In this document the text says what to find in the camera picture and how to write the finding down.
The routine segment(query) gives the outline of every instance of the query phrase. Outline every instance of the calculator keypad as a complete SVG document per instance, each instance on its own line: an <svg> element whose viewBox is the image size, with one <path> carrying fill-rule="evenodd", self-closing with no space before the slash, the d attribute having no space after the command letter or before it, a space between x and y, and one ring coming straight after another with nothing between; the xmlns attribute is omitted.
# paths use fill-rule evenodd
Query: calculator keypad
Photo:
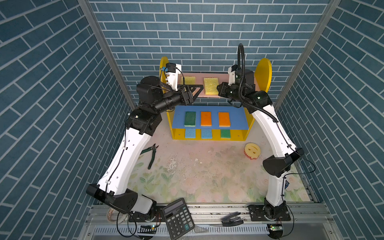
<svg viewBox="0 0 384 240"><path fill-rule="evenodd" d="M194 227L186 206L180 207L179 212L166 219L166 224L172 240L181 237Z"/></svg>

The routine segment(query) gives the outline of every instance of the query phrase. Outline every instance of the blue sponge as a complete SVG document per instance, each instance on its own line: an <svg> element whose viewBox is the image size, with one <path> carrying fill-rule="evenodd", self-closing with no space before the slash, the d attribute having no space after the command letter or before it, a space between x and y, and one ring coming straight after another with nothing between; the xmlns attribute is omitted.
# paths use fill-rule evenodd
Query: blue sponge
<svg viewBox="0 0 384 240"><path fill-rule="evenodd" d="M212 139L212 129L202 129L201 139Z"/></svg>
<svg viewBox="0 0 384 240"><path fill-rule="evenodd" d="M196 138L196 129L186 128L185 129L185 138Z"/></svg>

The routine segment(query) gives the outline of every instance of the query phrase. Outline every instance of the calculator screen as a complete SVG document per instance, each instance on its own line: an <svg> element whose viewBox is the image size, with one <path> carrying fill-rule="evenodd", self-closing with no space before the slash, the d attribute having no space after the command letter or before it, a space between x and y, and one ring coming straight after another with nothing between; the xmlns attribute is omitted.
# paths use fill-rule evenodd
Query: calculator screen
<svg viewBox="0 0 384 240"><path fill-rule="evenodd" d="M175 203L174 205L169 206L166 209L163 209L163 211L165 214L167 214L169 212L173 212L175 209L177 209L179 206L181 206L183 204L184 204L183 201L179 201L179 202Z"/></svg>

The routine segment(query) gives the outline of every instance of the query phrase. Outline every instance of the green sponge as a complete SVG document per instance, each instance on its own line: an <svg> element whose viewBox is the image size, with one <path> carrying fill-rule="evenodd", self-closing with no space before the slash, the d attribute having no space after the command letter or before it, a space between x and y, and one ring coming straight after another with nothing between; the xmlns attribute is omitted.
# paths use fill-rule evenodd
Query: green sponge
<svg viewBox="0 0 384 240"><path fill-rule="evenodd" d="M221 138L227 138L227 139L230 139L231 138L231 130L229 129L221 129L220 130L220 137Z"/></svg>
<svg viewBox="0 0 384 240"><path fill-rule="evenodd" d="M196 126L196 112L185 112L184 127Z"/></svg>

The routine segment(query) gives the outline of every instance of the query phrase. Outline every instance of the yellow sponge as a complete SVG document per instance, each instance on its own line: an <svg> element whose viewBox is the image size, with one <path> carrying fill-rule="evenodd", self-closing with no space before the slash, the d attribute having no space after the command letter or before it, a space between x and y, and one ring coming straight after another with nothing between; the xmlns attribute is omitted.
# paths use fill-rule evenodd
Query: yellow sponge
<svg viewBox="0 0 384 240"><path fill-rule="evenodd" d="M196 84L196 77L193 77L193 76L187 76L187 77L184 77L185 79L185 84L187 85L194 85Z"/></svg>
<svg viewBox="0 0 384 240"><path fill-rule="evenodd" d="M204 78L204 89L206 95L218 95L218 78Z"/></svg>

